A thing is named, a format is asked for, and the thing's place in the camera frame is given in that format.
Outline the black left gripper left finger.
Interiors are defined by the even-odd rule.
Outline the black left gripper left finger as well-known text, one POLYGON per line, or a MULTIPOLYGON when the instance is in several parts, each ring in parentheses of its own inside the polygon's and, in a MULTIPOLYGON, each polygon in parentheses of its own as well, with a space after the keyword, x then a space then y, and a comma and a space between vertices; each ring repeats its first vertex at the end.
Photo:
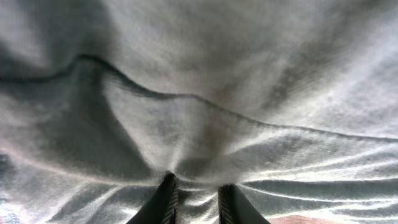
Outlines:
POLYGON ((178 190, 174 174, 167 174, 154 195, 126 224, 177 224, 178 190))

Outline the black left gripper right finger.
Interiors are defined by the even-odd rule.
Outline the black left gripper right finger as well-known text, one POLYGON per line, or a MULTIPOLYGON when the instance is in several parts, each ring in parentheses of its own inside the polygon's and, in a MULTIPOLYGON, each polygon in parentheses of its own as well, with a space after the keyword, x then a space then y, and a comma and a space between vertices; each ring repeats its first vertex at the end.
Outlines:
POLYGON ((234 185, 218 189, 219 224, 271 224, 234 185))

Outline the light grey-blue t-shirt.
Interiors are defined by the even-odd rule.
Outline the light grey-blue t-shirt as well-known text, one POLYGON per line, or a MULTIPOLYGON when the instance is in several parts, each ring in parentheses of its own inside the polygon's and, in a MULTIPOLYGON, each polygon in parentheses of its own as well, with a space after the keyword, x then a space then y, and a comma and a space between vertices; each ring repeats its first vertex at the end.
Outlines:
POLYGON ((396 1, 2 1, 1 222, 397 222, 396 1))

